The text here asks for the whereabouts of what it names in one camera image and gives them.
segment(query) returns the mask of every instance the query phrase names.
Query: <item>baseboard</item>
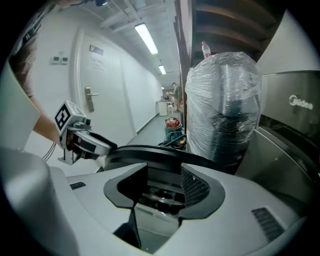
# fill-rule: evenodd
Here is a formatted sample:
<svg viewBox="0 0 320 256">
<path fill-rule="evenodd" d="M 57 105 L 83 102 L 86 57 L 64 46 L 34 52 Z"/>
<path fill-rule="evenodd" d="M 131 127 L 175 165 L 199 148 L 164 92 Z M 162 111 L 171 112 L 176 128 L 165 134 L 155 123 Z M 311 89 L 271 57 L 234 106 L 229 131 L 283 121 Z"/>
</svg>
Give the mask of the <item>baseboard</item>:
<svg viewBox="0 0 320 256">
<path fill-rule="evenodd" d="M 148 122 L 146 122 L 146 123 L 144 124 L 144 126 L 142 126 L 139 130 L 136 131 L 136 134 L 138 135 L 139 133 L 141 133 L 141 132 L 143 131 L 143 129 L 146 128 L 146 126 L 147 126 L 148 124 L 150 124 L 150 123 L 153 121 L 153 119 L 155 119 L 158 115 L 159 115 L 159 113 L 155 114 L 155 116 L 152 117 Z"/>
</svg>

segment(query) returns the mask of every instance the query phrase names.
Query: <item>doorway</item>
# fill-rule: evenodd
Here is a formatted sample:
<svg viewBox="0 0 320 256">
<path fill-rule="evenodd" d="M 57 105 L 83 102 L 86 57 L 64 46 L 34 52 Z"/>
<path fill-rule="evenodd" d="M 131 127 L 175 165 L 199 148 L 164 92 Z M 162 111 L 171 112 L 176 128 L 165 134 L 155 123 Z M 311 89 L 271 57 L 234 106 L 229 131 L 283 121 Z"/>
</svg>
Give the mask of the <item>doorway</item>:
<svg viewBox="0 0 320 256">
<path fill-rule="evenodd" d="M 81 30 L 76 55 L 79 57 L 75 62 L 76 102 L 91 119 L 92 131 L 118 146 L 126 145 L 136 131 L 124 83 L 121 51 L 104 37 Z M 88 93 L 92 94 L 91 103 L 87 100 Z"/>
</svg>

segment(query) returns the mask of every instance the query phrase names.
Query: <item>midea logo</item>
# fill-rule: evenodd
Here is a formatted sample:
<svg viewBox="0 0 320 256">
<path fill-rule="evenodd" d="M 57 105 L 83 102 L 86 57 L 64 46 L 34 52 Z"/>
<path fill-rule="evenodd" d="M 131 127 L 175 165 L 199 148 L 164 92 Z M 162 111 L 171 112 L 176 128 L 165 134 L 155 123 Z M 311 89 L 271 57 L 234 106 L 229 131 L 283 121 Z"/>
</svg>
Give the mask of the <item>midea logo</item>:
<svg viewBox="0 0 320 256">
<path fill-rule="evenodd" d="M 296 95 L 291 95 L 289 97 L 289 103 L 292 106 L 299 106 L 299 107 L 303 107 L 310 110 L 312 110 L 312 108 L 314 107 L 311 103 L 308 103 L 305 100 L 299 99 Z"/>
</svg>

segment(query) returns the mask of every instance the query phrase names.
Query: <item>plastic-wrapped object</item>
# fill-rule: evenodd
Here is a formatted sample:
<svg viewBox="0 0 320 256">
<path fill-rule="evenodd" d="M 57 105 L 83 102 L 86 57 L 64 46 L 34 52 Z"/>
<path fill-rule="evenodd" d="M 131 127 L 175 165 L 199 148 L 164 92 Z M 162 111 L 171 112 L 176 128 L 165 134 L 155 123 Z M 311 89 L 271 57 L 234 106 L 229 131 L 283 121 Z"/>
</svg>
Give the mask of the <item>plastic-wrapped object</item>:
<svg viewBox="0 0 320 256">
<path fill-rule="evenodd" d="M 256 125 L 261 76 L 243 52 L 205 58 L 190 69 L 187 93 L 187 151 L 237 170 Z"/>
</svg>

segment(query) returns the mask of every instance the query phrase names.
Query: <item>gray floor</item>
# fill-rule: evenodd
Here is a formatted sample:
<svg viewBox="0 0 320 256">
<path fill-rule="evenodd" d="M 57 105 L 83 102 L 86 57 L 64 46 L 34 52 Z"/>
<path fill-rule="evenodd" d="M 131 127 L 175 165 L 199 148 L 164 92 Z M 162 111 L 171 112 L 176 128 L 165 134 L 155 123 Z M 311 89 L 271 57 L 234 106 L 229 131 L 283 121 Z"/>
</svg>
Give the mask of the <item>gray floor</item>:
<svg viewBox="0 0 320 256">
<path fill-rule="evenodd" d="M 157 116 L 149 123 L 128 145 L 157 146 L 165 139 L 165 123 L 168 118 L 179 118 L 180 113 L 172 113 L 166 116 Z"/>
</svg>

